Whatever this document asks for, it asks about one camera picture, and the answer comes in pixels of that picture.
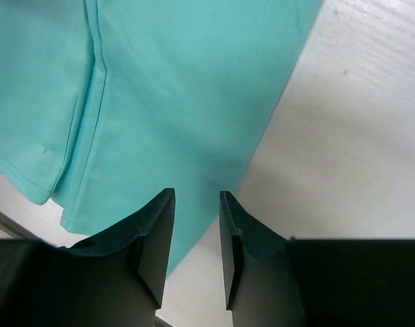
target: turquoise fabric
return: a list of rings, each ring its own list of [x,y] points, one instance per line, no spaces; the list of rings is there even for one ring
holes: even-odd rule
[[[69,161],[92,47],[81,1],[0,0],[0,173],[35,203]]]

